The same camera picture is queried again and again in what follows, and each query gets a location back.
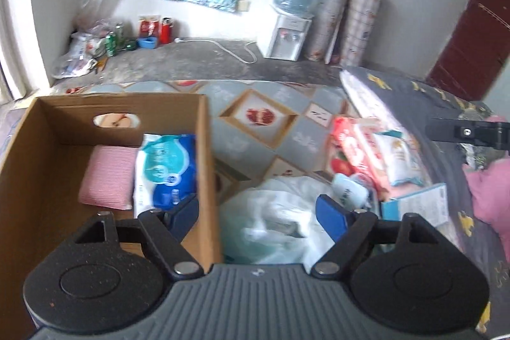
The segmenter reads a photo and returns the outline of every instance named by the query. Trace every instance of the red door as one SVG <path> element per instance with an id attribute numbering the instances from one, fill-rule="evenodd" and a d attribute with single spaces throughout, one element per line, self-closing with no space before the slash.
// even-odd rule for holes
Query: red door
<path id="1" fill-rule="evenodd" d="M 481 100 L 509 54 L 510 0 L 470 0 L 427 82 Z"/>

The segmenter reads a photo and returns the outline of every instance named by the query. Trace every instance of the metal screw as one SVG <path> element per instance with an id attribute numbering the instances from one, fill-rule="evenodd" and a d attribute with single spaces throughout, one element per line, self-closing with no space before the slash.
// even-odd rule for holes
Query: metal screw
<path id="1" fill-rule="evenodd" d="M 179 275 L 190 275 L 196 273 L 200 269 L 200 266 L 197 263 L 185 261 L 183 263 L 175 264 L 173 269 Z"/>
<path id="2" fill-rule="evenodd" d="M 315 264 L 315 271 L 317 271 L 320 275 L 333 275 L 339 270 L 340 267 L 335 263 L 324 262 Z"/>

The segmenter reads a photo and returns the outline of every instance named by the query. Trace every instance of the red can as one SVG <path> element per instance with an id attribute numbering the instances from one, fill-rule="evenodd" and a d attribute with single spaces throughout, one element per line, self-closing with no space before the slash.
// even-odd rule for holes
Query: red can
<path id="1" fill-rule="evenodd" d="M 163 18 L 160 29 L 160 43 L 170 44 L 172 42 L 173 19 Z"/>

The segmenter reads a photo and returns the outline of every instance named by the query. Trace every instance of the pink towel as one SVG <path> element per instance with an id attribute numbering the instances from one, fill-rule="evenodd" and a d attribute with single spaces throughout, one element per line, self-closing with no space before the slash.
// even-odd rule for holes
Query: pink towel
<path id="1" fill-rule="evenodd" d="M 137 151 L 130 147 L 94 147 L 78 200 L 86 205 L 131 209 Z"/>
<path id="2" fill-rule="evenodd" d="M 499 234 L 510 262 L 510 158 L 492 162 L 486 170 L 464 170 L 473 196 L 476 218 L 491 225 Z"/>

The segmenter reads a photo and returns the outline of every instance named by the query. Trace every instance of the concrete floor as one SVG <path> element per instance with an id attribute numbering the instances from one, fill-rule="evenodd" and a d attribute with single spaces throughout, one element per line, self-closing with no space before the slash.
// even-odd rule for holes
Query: concrete floor
<path id="1" fill-rule="evenodd" d="M 244 41 L 218 41 L 245 61 L 252 58 Z M 216 45 L 204 42 L 168 44 L 154 50 L 125 51 L 108 60 L 99 74 L 58 80 L 54 91 L 71 87 L 135 81 L 186 79 L 240 79 L 290 81 L 339 86 L 340 69 L 311 61 L 280 61 L 263 58 L 255 44 L 249 47 L 257 56 L 254 64 L 243 64 Z"/>

